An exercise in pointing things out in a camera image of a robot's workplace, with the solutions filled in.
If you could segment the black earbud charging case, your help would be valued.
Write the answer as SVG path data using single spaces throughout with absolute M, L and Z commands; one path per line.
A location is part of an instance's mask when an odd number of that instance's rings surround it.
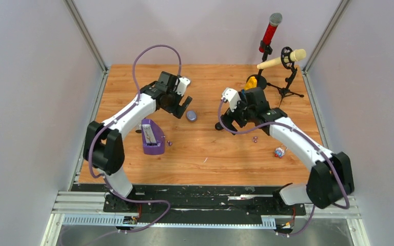
M 217 123 L 215 124 L 214 128 L 215 128 L 217 131 L 221 131 L 221 130 L 224 129 L 224 128 L 222 127 L 222 125 L 221 125 L 220 122 L 217 122 Z

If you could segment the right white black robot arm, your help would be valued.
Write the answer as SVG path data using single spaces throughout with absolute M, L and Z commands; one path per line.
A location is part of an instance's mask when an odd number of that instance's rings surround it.
M 240 127 L 254 123 L 254 130 L 262 130 L 290 150 L 307 168 L 307 184 L 287 184 L 276 192 L 273 209 L 285 214 L 294 204 L 311 203 L 320 209 L 334 205 L 349 209 L 348 195 L 354 191 L 350 158 L 344 152 L 335 153 L 305 134 L 280 108 L 271 108 L 263 89 L 256 87 L 237 91 L 226 88 L 221 103 L 229 108 L 218 112 L 221 127 L 233 135 Z

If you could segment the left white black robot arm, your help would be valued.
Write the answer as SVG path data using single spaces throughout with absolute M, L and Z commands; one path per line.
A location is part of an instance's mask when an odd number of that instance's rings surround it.
M 123 211 L 132 211 L 137 200 L 131 194 L 133 185 L 123 170 L 124 139 L 133 128 L 159 109 L 181 118 L 192 102 L 188 96 L 181 103 L 190 84 L 191 80 L 186 77 L 163 71 L 158 80 L 143 86 L 135 98 L 115 115 L 88 125 L 83 158 L 99 171 L 109 190 L 118 197 L 116 203 Z

